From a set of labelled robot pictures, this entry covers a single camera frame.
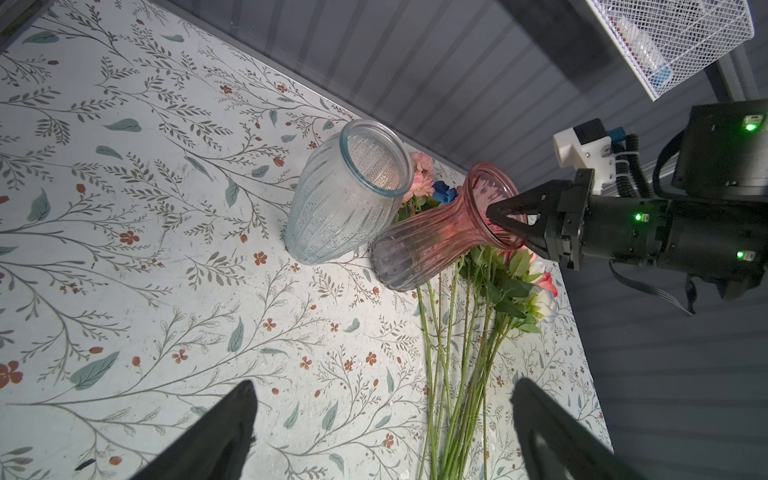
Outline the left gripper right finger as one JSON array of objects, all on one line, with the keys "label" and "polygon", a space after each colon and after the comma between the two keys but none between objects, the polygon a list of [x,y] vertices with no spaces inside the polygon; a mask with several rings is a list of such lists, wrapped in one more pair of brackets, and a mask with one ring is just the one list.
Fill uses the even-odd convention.
[{"label": "left gripper right finger", "polygon": [[516,382],[511,403],[530,479],[642,477],[530,379]]}]

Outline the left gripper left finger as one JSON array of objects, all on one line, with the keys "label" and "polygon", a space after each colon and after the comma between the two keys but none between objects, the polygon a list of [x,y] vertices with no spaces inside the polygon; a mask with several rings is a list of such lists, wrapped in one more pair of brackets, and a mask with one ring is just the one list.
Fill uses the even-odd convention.
[{"label": "left gripper left finger", "polygon": [[257,409],[253,383],[240,382],[134,477],[239,479],[253,442]]}]

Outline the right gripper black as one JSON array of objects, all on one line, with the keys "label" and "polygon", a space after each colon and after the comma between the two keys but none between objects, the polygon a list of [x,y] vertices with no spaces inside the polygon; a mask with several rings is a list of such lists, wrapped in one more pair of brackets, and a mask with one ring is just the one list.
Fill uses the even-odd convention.
[{"label": "right gripper black", "polygon": [[[585,259],[652,265],[667,242],[669,202],[659,199],[598,196],[595,172],[579,169],[573,181],[551,180],[490,204],[491,244],[502,250],[526,246],[538,256],[579,270]],[[563,215],[523,221],[529,215]]]}]

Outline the blue artificial rose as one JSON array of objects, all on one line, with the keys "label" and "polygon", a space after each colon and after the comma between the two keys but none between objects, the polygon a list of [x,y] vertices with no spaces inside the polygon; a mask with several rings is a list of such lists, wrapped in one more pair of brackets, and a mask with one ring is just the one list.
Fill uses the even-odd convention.
[{"label": "blue artificial rose", "polygon": [[441,205],[448,205],[458,197],[457,189],[450,187],[444,181],[436,181],[432,185],[432,189],[432,198]]}]

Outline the pale pink carnation spray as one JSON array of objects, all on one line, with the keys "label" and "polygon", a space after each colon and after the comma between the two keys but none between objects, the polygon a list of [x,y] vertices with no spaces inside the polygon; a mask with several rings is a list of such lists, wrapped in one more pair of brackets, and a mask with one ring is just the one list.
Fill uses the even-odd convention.
[{"label": "pale pink carnation spray", "polygon": [[403,198],[402,206],[422,207],[435,192],[434,160],[420,151],[411,152],[410,160],[413,167],[413,181]]}]

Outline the pink ribbed glass vase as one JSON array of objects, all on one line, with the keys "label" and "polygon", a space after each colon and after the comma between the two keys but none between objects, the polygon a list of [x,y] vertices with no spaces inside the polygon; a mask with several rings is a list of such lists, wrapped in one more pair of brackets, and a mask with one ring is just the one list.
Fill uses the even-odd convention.
[{"label": "pink ribbed glass vase", "polygon": [[477,246],[516,250],[523,240],[495,226],[487,208],[518,194],[499,168],[474,165],[448,205],[419,213],[389,226],[371,245],[371,260],[380,283],[390,290],[414,290]]}]

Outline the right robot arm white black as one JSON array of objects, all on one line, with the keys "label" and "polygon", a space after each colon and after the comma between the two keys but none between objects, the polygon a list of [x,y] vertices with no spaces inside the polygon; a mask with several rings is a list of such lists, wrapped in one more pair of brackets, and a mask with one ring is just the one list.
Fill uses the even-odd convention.
[{"label": "right robot arm white black", "polygon": [[591,194],[595,173],[552,180],[487,207],[537,254],[658,267],[699,277],[731,300],[767,270],[767,102],[699,105],[660,152],[652,198]]}]

